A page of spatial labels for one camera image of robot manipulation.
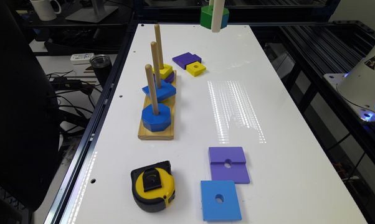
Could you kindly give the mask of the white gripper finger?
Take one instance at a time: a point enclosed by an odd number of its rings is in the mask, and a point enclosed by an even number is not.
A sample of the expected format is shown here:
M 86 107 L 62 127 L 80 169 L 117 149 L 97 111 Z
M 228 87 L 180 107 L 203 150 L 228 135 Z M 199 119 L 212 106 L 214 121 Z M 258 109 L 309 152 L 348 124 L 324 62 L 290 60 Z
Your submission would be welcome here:
M 218 33 L 221 30 L 222 17 L 223 17 L 223 12 L 224 12 L 224 4 L 225 4 L 225 0 L 211 1 L 211 5 L 213 6 L 211 31 L 213 33 Z

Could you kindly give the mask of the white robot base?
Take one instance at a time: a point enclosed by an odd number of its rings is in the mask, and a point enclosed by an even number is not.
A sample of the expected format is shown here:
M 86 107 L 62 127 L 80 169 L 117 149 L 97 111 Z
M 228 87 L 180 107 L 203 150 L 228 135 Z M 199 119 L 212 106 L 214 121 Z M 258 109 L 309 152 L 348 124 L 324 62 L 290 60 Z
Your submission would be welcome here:
M 375 123 L 375 46 L 350 72 L 323 77 L 359 119 Z

